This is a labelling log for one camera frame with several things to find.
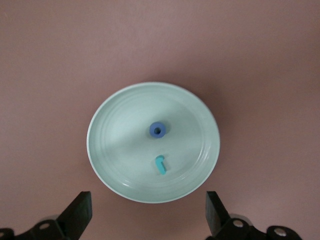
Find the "screw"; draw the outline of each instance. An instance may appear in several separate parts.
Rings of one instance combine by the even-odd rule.
[[[281,237],[287,236],[286,231],[283,230],[282,228],[279,228],[279,227],[275,228],[275,229],[274,229],[274,232],[275,232],[277,235],[281,236]]]
[[[41,225],[39,226],[39,229],[40,229],[40,230],[47,229],[49,226],[50,226],[49,223],[43,223],[43,224],[41,224]]]
[[[235,225],[238,228],[242,228],[244,226],[244,223],[240,220],[234,220],[233,225]]]

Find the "plate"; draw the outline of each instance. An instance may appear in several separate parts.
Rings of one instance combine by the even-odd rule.
[[[151,135],[152,124],[165,135]],[[213,171],[220,150],[217,123],[186,89],[163,82],[128,86],[105,100],[87,133],[97,176],[115,193],[142,203],[165,203],[196,190]],[[159,156],[165,172],[159,169]]]

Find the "blue ring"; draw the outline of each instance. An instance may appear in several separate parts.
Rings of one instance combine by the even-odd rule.
[[[160,139],[166,134],[166,126],[162,122],[156,121],[150,125],[149,133],[151,137]]]

